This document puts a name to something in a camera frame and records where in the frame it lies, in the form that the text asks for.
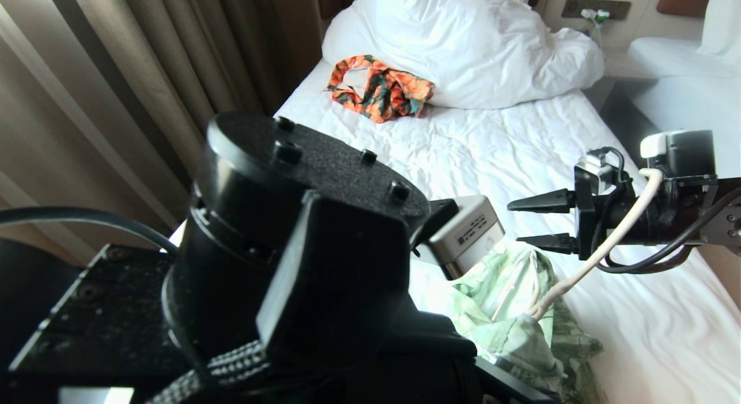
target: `white bed sheet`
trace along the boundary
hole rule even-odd
[[[571,215],[509,212],[506,204],[572,188],[574,162],[586,150],[622,148],[579,91],[498,111],[429,106],[423,119],[375,124],[331,101],[323,91],[331,69],[321,61],[276,116],[373,150],[429,199],[484,194],[512,237],[574,232]],[[639,177],[633,162],[626,169]],[[634,262],[653,251],[621,247],[615,257]],[[549,256],[561,278],[579,264],[575,256]],[[442,277],[421,262],[411,274],[416,298],[427,278]],[[661,274],[595,270],[566,302],[604,344],[592,364],[612,404],[739,402],[741,317],[699,254]]]
[[[625,90],[664,132],[712,130],[718,177],[741,177],[741,79],[719,58],[696,53],[697,46],[669,38],[633,41],[628,55],[658,80]]]

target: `screw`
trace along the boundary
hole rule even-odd
[[[372,150],[363,150],[363,152],[360,154],[360,159],[362,159],[363,162],[367,162],[368,164],[373,164],[376,162],[376,158],[378,155],[374,153]]]
[[[296,129],[296,124],[291,119],[288,119],[287,117],[278,116],[278,119],[276,119],[276,124],[278,126],[278,129],[285,130],[286,132],[293,132],[294,129]]]
[[[301,146],[291,141],[276,141],[273,147],[273,156],[291,165],[298,164],[303,154],[304,150],[302,150]]]
[[[111,262],[121,262],[129,259],[131,252],[124,248],[108,248],[105,251],[105,258]]]
[[[101,294],[103,294],[103,290],[90,284],[81,284],[75,290],[75,298],[84,302],[94,302],[100,298]]]
[[[391,182],[388,191],[391,193],[391,196],[398,201],[406,201],[406,199],[409,198],[409,187],[397,182],[396,180]]]

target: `black metal plate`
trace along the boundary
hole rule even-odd
[[[109,245],[80,274],[11,364],[19,379],[64,385],[162,385],[189,365],[160,306],[168,254]]]

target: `black cable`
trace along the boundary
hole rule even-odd
[[[603,230],[604,222],[606,222],[607,216],[609,216],[610,214],[610,206],[612,206],[612,204],[615,203],[615,200],[617,200],[617,197],[620,194],[622,194],[624,190],[625,190],[624,184],[617,185],[617,187],[614,190],[612,190],[612,193],[610,193],[607,196],[607,199],[604,201],[603,212],[600,214],[600,219],[597,220],[597,223],[595,225],[595,234],[592,236],[590,254],[595,253],[597,249],[597,244],[600,243],[601,230]]]
[[[616,182],[624,183],[625,180],[623,179],[623,171],[625,170],[625,157],[622,155],[620,151],[618,151],[616,148],[613,148],[613,146],[603,146],[601,148],[601,151],[605,152],[611,152],[617,156],[617,180]]]
[[[610,274],[637,274],[638,271],[642,271],[645,269],[648,269],[651,266],[658,265],[657,262],[659,262],[661,259],[664,259],[665,257],[669,256],[672,252],[676,251],[680,246],[682,246],[686,241],[689,240],[692,236],[696,235],[697,232],[699,232],[702,227],[704,227],[707,223],[709,223],[715,216],[717,216],[723,208],[725,208],[728,203],[733,201],[738,196],[741,196],[741,188],[733,189],[730,193],[726,194],[725,196],[721,197],[720,200],[716,201],[715,204],[713,204],[707,211],[702,214],[701,217],[699,217],[692,225],[689,225],[682,233],[680,233],[677,238],[675,238],[673,241],[669,243],[669,245],[664,246],[661,251],[656,252],[655,254],[649,256],[646,259],[643,259],[643,261],[637,262],[633,265],[623,265],[619,264],[617,262],[614,262],[612,259],[610,259],[610,255],[604,257],[604,260],[610,265],[609,267],[604,267],[601,265],[597,265],[600,270],[603,270],[604,272],[609,272]]]
[[[664,272],[665,270],[675,269],[675,267],[680,266],[683,264],[687,258],[690,256],[690,253],[694,249],[693,245],[684,245],[682,246],[682,249],[680,249],[680,253],[677,255],[672,256],[672,258],[669,258],[665,260],[664,262],[658,262],[654,264],[651,267],[648,267],[645,270],[640,270],[635,272],[637,275],[645,275],[645,274],[656,274],[658,272]]]
[[[17,208],[0,211],[0,226],[39,222],[84,222],[106,225],[145,238],[170,254],[178,251],[177,246],[151,227],[111,212],[67,207]]]
[[[166,291],[163,289],[163,297],[166,294]],[[190,343],[182,343],[181,346],[185,345],[192,348]],[[196,361],[201,362],[197,363],[198,366],[206,367],[205,364],[202,364],[198,354],[194,356],[196,357]],[[198,370],[196,369],[189,370],[170,383],[170,385],[165,387],[156,396],[149,399],[148,402],[152,404],[169,404],[172,402],[187,401],[190,397],[198,394],[207,387],[220,387],[239,392],[240,386],[243,386],[245,381],[254,379],[254,377],[264,373],[269,368],[270,362],[265,354],[265,348],[262,347],[262,343],[259,340],[254,340],[247,345],[212,358],[208,362],[207,368],[201,369],[205,370],[207,375],[198,374]],[[214,383],[214,385],[206,384],[204,382],[206,380],[209,383]]]
[[[618,167],[617,177],[615,179],[615,189],[612,190],[612,193],[610,193],[607,196],[607,199],[604,201],[603,212],[601,213],[600,219],[597,220],[597,223],[595,225],[595,235],[592,236],[590,254],[596,251],[597,244],[600,243],[601,230],[603,230],[604,222],[606,222],[607,216],[609,215],[610,206],[615,203],[615,200],[617,200],[617,197],[622,194],[622,192],[625,190],[625,187],[627,185],[630,185],[630,179],[623,178],[625,175],[625,157],[622,155],[622,153],[620,153],[620,151],[618,151],[616,148],[613,148],[613,146],[603,146],[597,151],[598,153],[610,152],[615,154],[618,160]]]
[[[696,204],[702,203],[702,199],[697,194],[690,194],[680,201],[680,210],[689,209]]]
[[[661,171],[665,178],[672,177],[672,171],[669,166],[665,164],[658,164],[656,167]],[[663,227],[670,227],[674,222],[674,218],[677,217],[677,199],[680,197],[680,191],[678,185],[673,180],[664,180],[664,212],[659,216],[659,223]]]

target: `black cylindrical actuator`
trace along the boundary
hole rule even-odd
[[[403,221],[410,241],[430,212],[371,151],[284,117],[214,117],[167,299],[204,357],[258,337],[255,317],[307,189]]]

